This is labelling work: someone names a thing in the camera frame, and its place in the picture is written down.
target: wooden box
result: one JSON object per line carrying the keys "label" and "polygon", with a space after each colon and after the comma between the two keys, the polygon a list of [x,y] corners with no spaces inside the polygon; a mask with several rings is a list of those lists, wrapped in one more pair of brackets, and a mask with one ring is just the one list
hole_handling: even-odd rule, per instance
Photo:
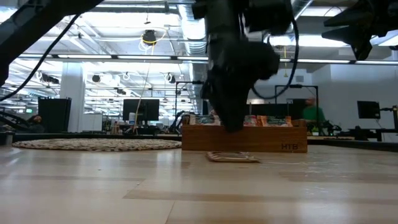
{"label": "wooden box", "polygon": [[243,127],[227,133],[222,126],[183,125],[182,150],[306,153],[307,128]]}

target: light wood floor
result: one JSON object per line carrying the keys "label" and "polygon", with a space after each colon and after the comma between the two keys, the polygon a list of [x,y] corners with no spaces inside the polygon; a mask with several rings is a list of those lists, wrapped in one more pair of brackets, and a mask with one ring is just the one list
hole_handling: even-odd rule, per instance
{"label": "light wood floor", "polygon": [[398,154],[0,149],[1,224],[398,223]]}

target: person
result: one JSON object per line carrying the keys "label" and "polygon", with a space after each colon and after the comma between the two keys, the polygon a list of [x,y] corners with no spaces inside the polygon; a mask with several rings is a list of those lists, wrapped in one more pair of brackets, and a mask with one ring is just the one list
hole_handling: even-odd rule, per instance
{"label": "person", "polygon": [[[317,122],[317,102],[315,98],[309,98],[305,101],[307,107],[303,110],[303,119],[307,123]],[[318,109],[319,123],[322,124],[325,121],[325,115],[323,114],[322,108]]]}
{"label": "person", "polygon": [[33,115],[27,122],[30,124],[30,133],[44,133],[45,128],[42,126],[42,117],[40,115]]}

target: green shirt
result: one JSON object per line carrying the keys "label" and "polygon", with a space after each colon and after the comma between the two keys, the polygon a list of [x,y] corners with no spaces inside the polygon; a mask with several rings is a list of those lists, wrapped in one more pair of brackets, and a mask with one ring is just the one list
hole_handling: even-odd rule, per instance
{"label": "green shirt", "polygon": [[[308,106],[303,110],[303,119],[306,120],[317,120],[317,107],[316,106]],[[325,115],[321,108],[319,108],[319,122],[325,121]]]}

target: woven rug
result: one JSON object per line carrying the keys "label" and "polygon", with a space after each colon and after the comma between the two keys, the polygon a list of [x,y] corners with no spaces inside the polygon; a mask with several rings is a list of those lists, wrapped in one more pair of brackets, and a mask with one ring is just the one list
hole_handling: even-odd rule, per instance
{"label": "woven rug", "polygon": [[45,139],[15,142],[12,146],[74,151],[136,151],[178,149],[181,142],[161,139]]}

